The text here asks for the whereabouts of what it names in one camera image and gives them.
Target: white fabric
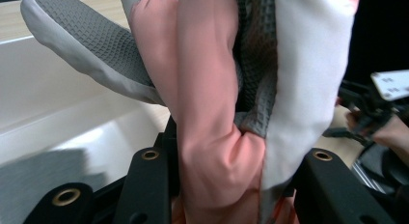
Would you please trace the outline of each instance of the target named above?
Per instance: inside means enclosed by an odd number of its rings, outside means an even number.
[[[330,124],[355,11],[350,0],[276,0],[278,93],[262,189],[286,182]]]

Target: pink sleeve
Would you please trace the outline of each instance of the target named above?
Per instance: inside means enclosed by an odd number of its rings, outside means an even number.
[[[235,0],[141,0],[131,12],[148,73],[177,120],[176,207],[187,223],[258,220],[264,140],[233,123],[237,14]]]
[[[192,223],[258,219],[264,140],[242,135],[233,123],[237,14],[235,0],[179,0],[177,140],[182,200]]]

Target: pink fabric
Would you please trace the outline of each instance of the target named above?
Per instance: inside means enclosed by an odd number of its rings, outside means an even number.
[[[344,72],[357,3],[276,0],[279,82],[266,140],[233,123],[236,1],[141,0],[133,6],[132,33],[177,122],[181,193],[174,223],[265,220],[272,210],[259,212],[265,204],[259,195],[290,179],[331,120],[326,107],[333,106]],[[276,210],[277,223],[297,221],[291,201],[280,200]]]
[[[131,12],[148,73],[177,120],[174,222],[258,221],[264,139],[233,123],[237,14],[235,0],[141,0]]]

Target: white surface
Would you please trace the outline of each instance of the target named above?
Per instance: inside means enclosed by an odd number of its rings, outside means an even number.
[[[152,146],[169,117],[165,107],[98,85],[33,38],[0,44],[0,62],[0,165],[84,148],[88,170],[111,182],[127,172],[134,153]]]
[[[409,97],[409,70],[376,72],[370,77],[384,100]]]

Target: brass grommet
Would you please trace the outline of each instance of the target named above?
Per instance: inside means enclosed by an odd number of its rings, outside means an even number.
[[[319,159],[319,160],[322,160],[322,161],[331,161],[332,160],[332,157],[330,155],[328,155],[325,152],[321,152],[321,151],[314,152],[314,157]]]
[[[72,193],[72,194],[67,199],[62,199],[62,196],[67,193]],[[77,200],[80,194],[81,194],[81,191],[77,188],[65,189],[54,196],[54,198],[52,199],[52,204],[56,207],[63,207],[63,206],[69,205],[73,203],[75,200]]]
[[[153,150],[149,150],[146,151],[142,154],[142,158],[144,160],[153,160],[159,157],[159,152],[157,151],[153,151]]]

